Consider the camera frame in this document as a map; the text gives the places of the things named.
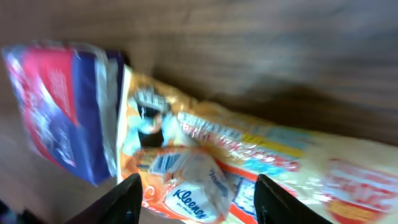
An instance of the blue and red package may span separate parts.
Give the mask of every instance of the blue and red package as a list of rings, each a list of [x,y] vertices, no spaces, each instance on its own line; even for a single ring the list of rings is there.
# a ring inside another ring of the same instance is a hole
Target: blue and red package
[[[121,53],[35,43],[2,54],[31,148],[92,184],[114,176]]]

